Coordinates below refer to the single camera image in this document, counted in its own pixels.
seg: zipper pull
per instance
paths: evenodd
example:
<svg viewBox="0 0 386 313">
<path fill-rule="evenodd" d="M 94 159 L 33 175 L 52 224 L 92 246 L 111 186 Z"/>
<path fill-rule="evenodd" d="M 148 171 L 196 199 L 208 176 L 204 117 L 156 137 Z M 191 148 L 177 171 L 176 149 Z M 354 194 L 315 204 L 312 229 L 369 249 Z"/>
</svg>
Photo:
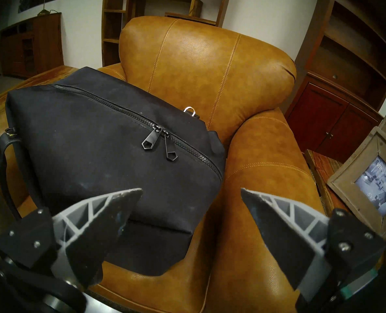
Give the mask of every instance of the zipper pull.
<svg viewBox="0 0 386 313">
<path fill-rule="evenodd" d="M 154 147 L 155 143 L 160 137 L 161 131 L 162 128 L 160 126 L 154 126 L 154 129 L 142 143 L 142 146 L 145 150 L 151 150 Z"/>
<path fill-rule="evenodd" d="M 167 152 L 167 159 L 171 162 L 177 159 L 177 154 L 175 153 L 175 144 L 173 139 L 171 138 L 171 134 L 167 131 L 164 131 L 165 138 L 165 151 Z"/>
</svg>

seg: silver d-ring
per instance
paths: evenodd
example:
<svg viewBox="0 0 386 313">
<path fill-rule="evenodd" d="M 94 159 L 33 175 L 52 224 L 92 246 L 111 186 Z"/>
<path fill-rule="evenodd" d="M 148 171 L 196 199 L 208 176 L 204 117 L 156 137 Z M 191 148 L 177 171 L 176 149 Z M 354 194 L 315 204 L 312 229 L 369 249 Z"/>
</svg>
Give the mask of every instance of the silver d-ring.
<svg viewBox="0 0 386 313">
<path fill-rule="evenodd" d="M 185 108 L 183 112 L 186 112 L 188 109 L 192 109 L 193 110 L 192 116 L 194 116 L 196 114 L 196 111 L 191 106 L 188 106 L 187 108 Z"/>
<path fill-rule="evenodd" d="M 9 136 L 9 137 L 14 137 L 14 136 L 17 136 L 18 134 L 15 132 L 15 130 L 13 128 L 7 128 L 5 130 L 5 133 Z"/>
</svg>

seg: bag handle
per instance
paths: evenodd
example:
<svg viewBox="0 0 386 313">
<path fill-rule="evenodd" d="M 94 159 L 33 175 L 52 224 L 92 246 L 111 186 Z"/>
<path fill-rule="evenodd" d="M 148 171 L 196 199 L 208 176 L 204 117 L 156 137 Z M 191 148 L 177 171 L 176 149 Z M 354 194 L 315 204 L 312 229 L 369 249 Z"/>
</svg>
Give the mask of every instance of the bag handle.
<svg viewBox="0 0 386 313">
<path fill-rule="evenodd" d="M 14 143 L 21 144 L 22 140 L 18 137 L 18 134 L 15 133 L 14 129 L 8 128 L 5 132 L 0 136 L 0 188 L 2 190 L 3 197 L 12 212 L 15 219 L 18 221 L 22 217 L 18 212 L 15 204 L 13 203 L 12 197 L 9 192 L 8 181 L 6 176 L 6 168 L 8 166 L 5 151 L 6 148 Z"/>
</svg>

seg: wooden cabinet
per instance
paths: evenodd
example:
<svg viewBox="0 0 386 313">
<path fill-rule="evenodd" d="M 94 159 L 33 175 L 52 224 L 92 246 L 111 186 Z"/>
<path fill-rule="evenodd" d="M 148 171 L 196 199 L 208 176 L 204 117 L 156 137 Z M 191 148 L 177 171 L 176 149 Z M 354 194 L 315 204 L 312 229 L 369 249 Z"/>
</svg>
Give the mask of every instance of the wooden cabinet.
<svg viewBox="0 0 386 313">
<path fill-rule="evenodd" d="M 342 98 L 308 83 L 287 120 L 300 150 L 316 150 L 347 105 L 348 102 Z"/>
<path fill-rule="evenodd" d="M 1 30 L 0 61 L 4 75 L 20 77 L 63 65 L 61 13 L 34 17 Z"/>
<path fill-rule="evenodd" d="M 355 106 L 357 100 L 314 76 L 307 76 L 302 86 L 287 118 L 300 150 L 344 163 L 382 117 L 373 109 L 366 114 Z"/>
<path fill-rule="evenodd" d="M 349 104 L 316 152 L 345 162 L 379 122 Z"/>
<path fill-rule="evenodd" d="M 301 150 L 345 162 L 383 119 L 386 27 L 367 0 L 318 0 L 295 64 L 280 108 Z"/>
</svg>

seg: black bag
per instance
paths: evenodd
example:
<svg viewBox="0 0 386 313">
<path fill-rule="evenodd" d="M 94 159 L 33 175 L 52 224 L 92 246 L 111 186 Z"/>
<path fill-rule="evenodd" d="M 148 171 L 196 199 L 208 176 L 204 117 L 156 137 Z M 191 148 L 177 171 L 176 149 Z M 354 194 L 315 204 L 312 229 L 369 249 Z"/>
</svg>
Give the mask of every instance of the black bag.
<svg viewBox="0 0 386 313">
<path fill-rule="evenodd" d="M 159 276 L 185 257 L 225 167 L 224 147 L 203 121 L 88 67 L 10 91 L 6 115 L 0 185 L 12 210 L 4 156 L 11 143 L 32 200 L 52 215 L 89 197 L 144 190 L 106 261 Z"/>
</svg>

